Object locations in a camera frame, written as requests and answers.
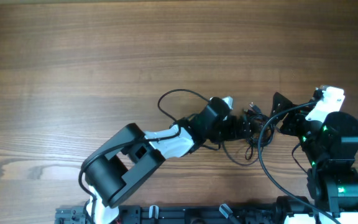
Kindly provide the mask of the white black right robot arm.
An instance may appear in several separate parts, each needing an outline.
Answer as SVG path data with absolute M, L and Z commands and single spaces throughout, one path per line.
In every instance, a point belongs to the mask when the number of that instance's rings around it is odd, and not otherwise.
M 311 105 L 299 108 L 280 93 L 271 117 L 280 132 L 296 136 L 311 167 L 307 188 L 316 208 L 341 223 L 358 223 L 358 119 L 340 110 L 342 90 L 316 90 Z

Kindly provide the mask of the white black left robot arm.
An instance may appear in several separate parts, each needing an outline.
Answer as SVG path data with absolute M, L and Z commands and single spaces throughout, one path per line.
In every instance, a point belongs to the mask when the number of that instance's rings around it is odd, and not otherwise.
M 127 200 L 167 159 L 191 154 L 206 141 L 246 139 L 247 116 L 231 114 L 232 98 L 213 97 L 200 113 L 173 122 L 163 131 L 142 131 L 131 123 L 94 151 L 81 165 L 79 184 L 88 184 L 90 223 L 111 223 Z

